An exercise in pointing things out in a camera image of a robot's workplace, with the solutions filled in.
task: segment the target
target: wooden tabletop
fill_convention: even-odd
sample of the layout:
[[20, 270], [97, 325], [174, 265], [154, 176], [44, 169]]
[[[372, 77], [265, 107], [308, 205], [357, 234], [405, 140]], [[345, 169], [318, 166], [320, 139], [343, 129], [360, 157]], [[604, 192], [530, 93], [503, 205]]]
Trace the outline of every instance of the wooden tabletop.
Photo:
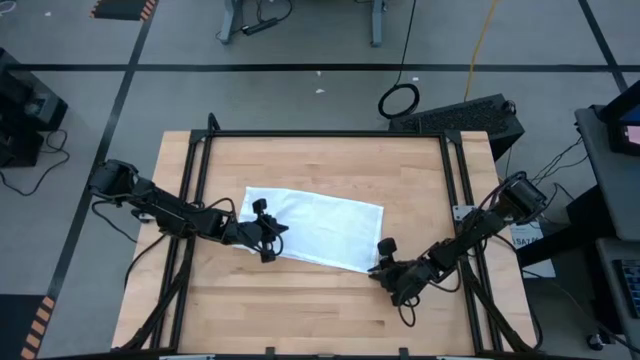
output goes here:
[[[173, 194], [179, 192], [188, 138], [188, 132], [166, 132], [160, 148], [153, 181]], [[486, 133], [463, 133], [463, 141], [479, 203], [498, 185], [491, 150]], [[459, 188], [452, 147], [450, 154]], [[396, 239], [398, 259], [415, 258], [454, 234], [437, 139], [215, 138], [205, 204], [222, 197], [242, 204], [247, 186], [381, 205], [382, 237]], [[463, 202], [461, 190], [457, 193]], [[502, 235], [510, 238], [508, 230]], [[143, 225], [136, 254], [158, 236], [155, 224]], [[147, 254], [131, 273], [113, 346], [126, 342], [155, 306], [168, 243]], [[533, 345], [514, 254], [499, 241], [489, 241], [485, 255], [498, 308]], [[452, 288], [456, 282], [452, 275], [443, 284]], [[189, 285], [182, 353], [264, 354], [273, 346], [279, 354], [394, 355], [400, 347], [412, 355], [473, 354], [463, 290], [449, 294], [427, 286], [416, 308], [417, 324], [408, 328], [389, 294], [366, 274], [286, 258], [262, 264], [257, 255], [204, 239], [196, 241]], [[172, 319], [169, 310], [163, 344], [168, 344]], [[480, 320], [490, 348], [483, 311]]]

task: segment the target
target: black equipment stand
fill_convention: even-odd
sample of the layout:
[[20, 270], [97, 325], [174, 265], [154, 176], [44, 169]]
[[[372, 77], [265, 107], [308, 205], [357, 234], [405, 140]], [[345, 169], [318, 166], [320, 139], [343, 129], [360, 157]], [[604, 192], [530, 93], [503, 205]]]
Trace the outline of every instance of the black equipment stand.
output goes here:
[[[458, 205], [455, 183], [453, 179], [453, 171], [451, 167], [451, 160], [449, 157], [448, 141], [454, 144], [456, 150], [456, 159], [458, 162], [458, 168], [460, 169], [462, 189], [465, 197], [465, 203], [467, 205], [473, 204], [473, 195], [471, 190], [471, 181], [469, 179], [469, 173], [466, 166], [466, 159], [464, 155], [464, 149], [462, 139], [459, 131], [447, 130], [437, 133], [406, 133], [406, 132], [388, 132], [388, 131], [298, 131], [298, 130], [282, 130], [282, 131], [270, 131], [270, 130], [221, 130], [218, 122], [213, 114], [209, 115], [209, 126], [206, 130], [192, 130], [189, 138], [189, 147], [187, 150], [187, 157], [185, 161], [185, 167], [182, 176], [182, 184], [180, 187], [179, 198], [186, 201], [188, 196], [188, 187], [191, 180], [193, 164], [196, 154], [196, 148], [200, 143], [203, 143], [202, 159], [200, 164], [200, 171], [198, 174], [198, 181], [196, 185], [195, 203], [201, 203], [204, 194], [205, 179], [207, 176], [207, 169], [209, 163], [209, 157], [211, 153], [212, 143], [217, 137], [401, 137], [401, 138], [433, 138], [438, 139], [440, 143], [442, 163], [444, 168], [444, 177], [447, 184], [447, 194], [449, 198], [449, 210], [451, 211], [451, 217], [454, 228], [458, 228], [460, 221], [456, 220], [453, 213], [453, 207]], [[177, 301], [175, 307], [174, 321], [171, 327], [171, 336], [168, 347], [160, 348], [160, 339], [162, 331], [164, 330], [164, 311], [160, 313], [152, 314], [155, 317], [154, 322], [157, 324], [151, 335], [150, 348], [148, 350], [118, 350], [114, 349], [108, 354], [90, 354], [81, 355], [73, 358], [65, 357], [65, 359], [74, 360], [93, 360], [93, 359], [131, 359], [131, 360], [146, 360], [146, 359], [159, 359], [166, 356], [178, 355], [177, 350], [180, 342], [180, 334], [182, 330], [182, 322], [184, 318], [184, 310], [186, 305], [186, 296], [189, 287], [189, 278], [191, 272], [191, 264], [193, 260], [193, 249], [195, 246], [195, 237], [184, 239], [186, 246], [184, 250], [183, 262], [181, 268], [176, 276], [182, 276], [183, 279], [179, 282], [179, 286], [172, 286], [172, 280], [174, 277], [174, 267], [176, 263], [176, 257], [178, 255], [179, 242], [182, 239], [175, 237], [171, 238], [169, 244], [169, 250], [167, 253], [167, 261], [165, 263], [165, 269], [162, 279], [162, 288], [160, 290], [160, 297], [162, 298], [167, 293], [177, 293]], [[491, 285], [489, 283], [489, 274], [487, 271], [486, 260], [480, 245], [476, 245], [474, 248], [475, 258], [477, 260], [477, 272], [478, 278], [473, 273], [468, 259], [460, 260], [458, 263], [458, 269], [461, 271], [462, 279], [464, 281], [464, 291], [466, 299], [466, 307], [469, 315], [470, 332], [474, 346], [475, 356], [493, 359], [540, 359], [543, 356], [545, 359], [569, 359], [565, 357], [556, 357], [548, 355], [540, 355], [536, 353], [511, 353], [504, 352], [501, 335], [498, 331], [498, 324], [492, 319], [492, 316], [487, 316], [489, 319], [489, 331], [491, 336], [491, 349], [485, 349], [482, 343], [480, 322], [478, 320], [478, 309], [476, 307], [475, 297], [477, 296], [481, 303], [488, 307], [488, 311], [493, 313], [494, 317], [500, 321], [500, 328], [504, 328], [506, 320], [500, 314], [499, 310], [493, 305], [493, 296], [491, 293]], [[205, 359], [206, 357], [195, 357], [194, 359]], [[396, 356], [343, 356], [335, 355], [331, 357], [333, 359], [437, 359], [436, 356], [410, 356], [407, 348], [400, 348], [399, 355]], [[265, 354], [215, 354], [215, 359], [318, 359], [318, 355], [276, 355], [276, 349], [269, 347], [265, 349]]]

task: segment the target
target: white cloth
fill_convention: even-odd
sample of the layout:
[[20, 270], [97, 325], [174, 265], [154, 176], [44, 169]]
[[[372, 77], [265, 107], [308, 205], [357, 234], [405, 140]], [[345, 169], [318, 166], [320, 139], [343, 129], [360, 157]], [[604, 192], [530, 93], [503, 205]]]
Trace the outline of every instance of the white cloth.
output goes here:
[[[304, 191], [247, 187], [238, 221], [254, 221], [252, 204], [289, 227], [281, 256], [366, 273], [376, 265], [383, 207]], [[276, 241], [274, 250], [279, 250]]]

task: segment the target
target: gray floor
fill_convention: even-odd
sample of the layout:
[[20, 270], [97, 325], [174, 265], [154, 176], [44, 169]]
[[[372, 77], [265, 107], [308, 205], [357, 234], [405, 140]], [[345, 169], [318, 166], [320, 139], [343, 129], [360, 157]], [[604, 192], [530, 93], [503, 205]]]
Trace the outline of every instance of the gray floor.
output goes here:
[[[126, 64], [140, 23], [89, 19], [95, 0], [66, 2], [19, 0], [16, 11], [0, 17], [0, 47], [22, 63]], [[276, 0], [278, 11], [283, 1]], [[395, 63], [411, 10], [408, 0], [389, 0], [384, 44], [369, 47], [369, 5], [349, 0], [297, 0], [289, 19], [263, 33], [236, 35], [222, 46], [214, 38], [222, 22], [222, 1], [161, 0], [142, 51], [143, 64]], [[620, 64], [640, 64], [635, 16], [640, 3], [589, 0]], [[468, 64], [490, 0], [419, 1], [407, 52], [408, 63]], [[247, 1], [245, 19], [253, 23], [255, 5]], [[486, 35], [480, 64], [603, 65], [604, 57], [574, 0], [503, 1]], [[54, 171], [31, 198], [0, 188], [0, 293], [45, 294], [98, 141], [123, 78], [119, 72], [41, 72], [36, 74], [70, 106], [63, 128], [69, 131], [72, 160]], [[396, 72], [138, 72], [135, 74], [108, 157], [132, 162], [151, 176], [162, 132], [203, 127], [214, 112], [226, 129], [384, 129], [377, 101]], [[640, 74], [624, 74], [631, 84]], [[462, 101], [465, 72], [408, 72], [405, 81], [420, 88], [420, 110]], [[503, 93], [518, 106], [526, 134], [512, 150], [509, 172], [535, 174], [575, 142], [573, 111], [607, 103], [619, 91], [608, 73], [476, 73], [471, 98]], [[406, 99], [391, 99], [401, 108]], [[564, 163], [584, 156], [578, 147]], [[35, 169], [7, 171], [28, 188], [53, 161], [43, 156]], [[498, 162], [505, 172], [506, 159]], [[561, 171], [553, 182], [579, 195], [595, 184], [588, 162]], [[547, 216], [564, 221], [568, 199], [559, 195]], [[137, 224], [127, 211], [105, 211], [130, 234]], [[88, 214], [40, 357], [106, 351], [122, 299], [124, 272], [133, 244]], [[571, 256], [555, 259], [559, 280], [579, 276]], [[590, 351], [585, 324], [561, 294], [544, 283], [527, 284], [529, 298], [545, 333], [543, 349], [552, 354], [624, 359], [612, 346]], [[588, 299], [588, 284], [572, 292]]]

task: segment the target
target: black keyboard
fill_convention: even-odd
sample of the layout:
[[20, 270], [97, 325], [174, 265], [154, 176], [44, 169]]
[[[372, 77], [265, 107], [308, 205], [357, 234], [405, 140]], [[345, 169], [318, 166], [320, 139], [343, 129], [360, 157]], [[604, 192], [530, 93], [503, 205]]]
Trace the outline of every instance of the black keyboard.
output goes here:
[[618, 272], [631, 316], [640, 318], [640, 260], [615, 260], [613, 266]]
[[511, 113], [496, 104], [495, 96], [408, 115], [397, 120], [401, 131], [486, 131], [498, 134], [508, 129]]

